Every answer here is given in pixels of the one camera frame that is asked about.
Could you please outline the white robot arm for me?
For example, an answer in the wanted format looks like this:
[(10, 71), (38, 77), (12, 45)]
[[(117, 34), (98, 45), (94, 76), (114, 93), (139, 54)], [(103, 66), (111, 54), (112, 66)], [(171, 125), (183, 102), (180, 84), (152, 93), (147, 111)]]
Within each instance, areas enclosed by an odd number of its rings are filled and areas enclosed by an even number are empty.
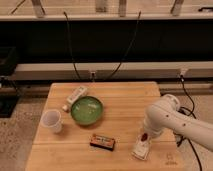
[(213, 152), (213, 124), (183, 115), (179, 109), (180, 101), (176, 96), (160, 97), (146, 108), (144, 132), (157, 138), (168, 128)]

